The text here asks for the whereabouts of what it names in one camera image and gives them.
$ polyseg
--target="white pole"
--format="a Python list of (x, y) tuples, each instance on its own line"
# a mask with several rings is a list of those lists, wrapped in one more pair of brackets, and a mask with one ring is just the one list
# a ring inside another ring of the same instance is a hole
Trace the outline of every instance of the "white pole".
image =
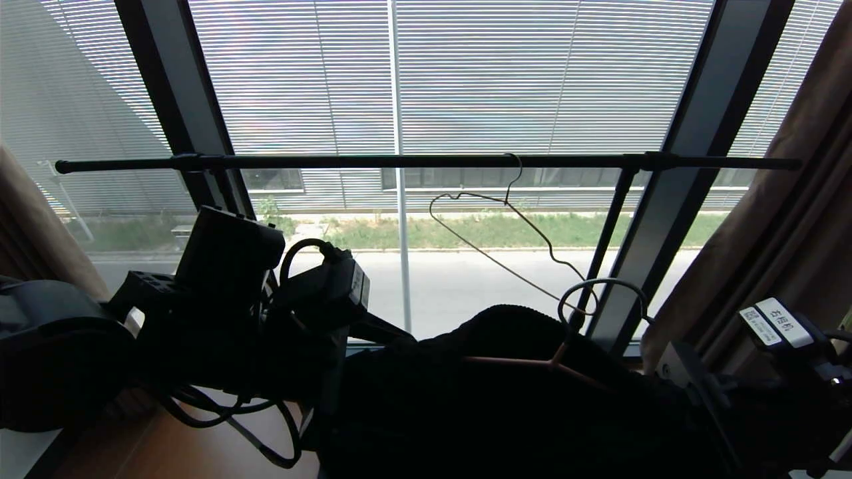
[[(403, 154), (400, 116), (400, 61), (397, 56), (396, 1), (388, 0), (388, 44), (390, 50), (390, 92), (394, 106), (394, 154)], [(396, 169), (396, 214), (400, 232), (400, 273), (402, 276), (402, 317), (404, 329), (412, 331), (412, 291), (408, 274), (408, 223), (406, 221), (406, 171)]]

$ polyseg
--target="horizontal bar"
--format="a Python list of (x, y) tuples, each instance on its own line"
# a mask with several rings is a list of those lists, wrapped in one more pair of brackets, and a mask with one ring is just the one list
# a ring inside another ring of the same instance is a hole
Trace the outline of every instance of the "horizontal bar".
[(407, 155), (291, 155), (243, 156), (181, 154), (170, 159), (119, 159), (108, 161), (56, 162), (56, 171), (272, 169), (272, 168), (510, 168), (518, 165), (544, 168), (637, 168), (660, 171), (670, 168), (754, 168), (797, 170), (798, 159), (678, 156), (670, 153), (620, 155), (560, 154), (407, 154)]

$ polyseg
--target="paved road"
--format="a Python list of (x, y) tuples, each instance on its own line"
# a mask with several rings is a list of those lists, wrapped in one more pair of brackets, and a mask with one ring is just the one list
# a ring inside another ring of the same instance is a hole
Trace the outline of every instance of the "paved road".
[[(697, 251), (678, 253), (663, 285), (651, 302), (651, 315), (659, 309)], [(557, 296), (577, 278), (566, 266), (553, 263), (546, 252), (505, 251), (493, 255)], [(591, 251), (558, 251), (557, 257), (574, 263), (581, 271), (589, 267)], [(403, 326), (400, 255), (396, 253), (359, 253), (358, 263), (371, 280), (370, 311), (385, 320)], [(609, 271), (614, 252), (607, 254), (603, 270)], [(317, 254), (300, 253), (293, 273), (313, 267)], [(409, 255), (412, 281), (412, 329), (418, 338), (431, 338), (450, 331), (476, 313), (493, 304), (523, 304), (548, 315), (556, 315), (556, 301), (532, 289), (487, 258), (475, 252), (412, 252)], [(172, 273), (177, 261), (137, 263), (95, 262), (95, 266), (115, 291), (128, 269), (154, 273)], [(644, 325), (637, 336), (641, 336)]]

